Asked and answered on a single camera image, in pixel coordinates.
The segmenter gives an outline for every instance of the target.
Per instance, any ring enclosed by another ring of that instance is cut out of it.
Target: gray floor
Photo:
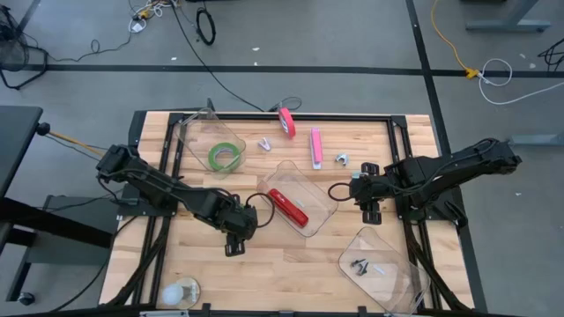
[[[132,0],[134,4],[143,1]],[[20,20],[31,1],[5,1]],[[431,27],[431,0],[415,5],[433,69],[458,70],[450,48]],[[500,17],[515,1],[503,5],[441,1],[437,24],[474,68],[493,57],[516,70],[544,70],[536,54],[559,40],[564,3],[539,3],[528,15],[550,19],[544,33],[467,33],[464,22]],[[405,3],[393,0],[236,0],[209,2],[218,26],[213,47],[197,51],[214,65],[365,66],[419,68]],[[194,4],[187,13],[194,16]],[[51,54],[78,56],[96,38],[102,48],[127,38],[127,1],[43,0],[26,27]],[[196,39],[187,26],[189,37]],[[119,52],[90,56],[84,64],[198,65],[172,12],[150,20],[141,34]],[[30,73],[10,74],[18,81]],[[286,96],[299,96],[302,112],[430,114],[423,77],[345,74],[220,73],[220,80],[241,96],[265,108]],[[435,77],[450,144],[460,149],[485,136],[507,139],[517,133],[564,130],[564,87],[512,106],[496,107],[479,94],[477,81]],[[487,89],[493,100],[508,100],[558,83],[558,79],[515,79],[509,86]],[[212,97],[218,109],[250,110],[224,92],[206,73],[52,71],[21,92],[0,87],[0,104],[40,106],[42,120],[53,130],[89,144],[108,146],[126,140],[132,112],[138,109],[203,106]],[[490,312],[555,315],[561,310],[564,285],[564,149],[515,148],[523,158],[510,176],[483,177],[464,185],[464,202]],[[9,197],[33,205],[46,195],[97,196],[95,162],[52,141],[36,137],[26,154]],[[0,257],[0,297],[18,259],[17,248]],[[97,267],[32,267],[25,291],[38,295],[35,306],[0,302],[4,314],[46,311],[74,295]],[[93,306],[101,281],[74,307]]]

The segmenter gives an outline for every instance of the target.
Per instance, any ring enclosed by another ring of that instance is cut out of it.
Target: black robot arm
[[[402,197],[409,202],[409,212],[415,212],[462,183],[483,174],[513,173],[520,163],[507,142],[488,138],[448,156],[403,159],[384,167],[384,175],[380,175],[378,165],[364,163],[360,175],[349,184],[333,185],[348,185],[348,197],[339,199],[329,194],[338,201],[353,198],[363,211],[364,222],[378,225],[382,221],[378,201],[383,198]]]
[[[227,256],[243,254],[243,241],[255,233],[255,207],[242,206],[239,196],[223,188],[190,187],[148,165],[135,148],[112,145],[96,169],[98,178],[106,183],[127,181],[155,208],[182,203],[198,220],[226,232]]]

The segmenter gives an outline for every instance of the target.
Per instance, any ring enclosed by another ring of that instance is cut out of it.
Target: red object
[[[293,125],[292,115],[288,108],[280,108],[278,111],[278,118],[282,124],[282,129],[290,137],[293,138],[296,135],[296,127]]]
[[[309,218],[303,211],[298,207],[294,206],[292,202],[284,195],[282,195],[277,189],[273,188],[268,192],[268,195],[274,200],[274,204],[278,207],[285,215],[287,215],[290,220],[297,224],[300,228],[303,228],[308,224]]]

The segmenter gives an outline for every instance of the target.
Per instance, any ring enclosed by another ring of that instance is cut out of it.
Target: white clip
[[[268,142],[266,137],[263,137],[263,140],[258,141],[258,145],[267,151],[271,150],[271,144]]]

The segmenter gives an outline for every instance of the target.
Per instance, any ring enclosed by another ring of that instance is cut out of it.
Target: pink object
[[[313,162],[314,169],[321,169],[321,162],[323,161],[323,148],[321,146],[321,132],[319,128],[311,129],[310,138],[311,147],[311,160]]]

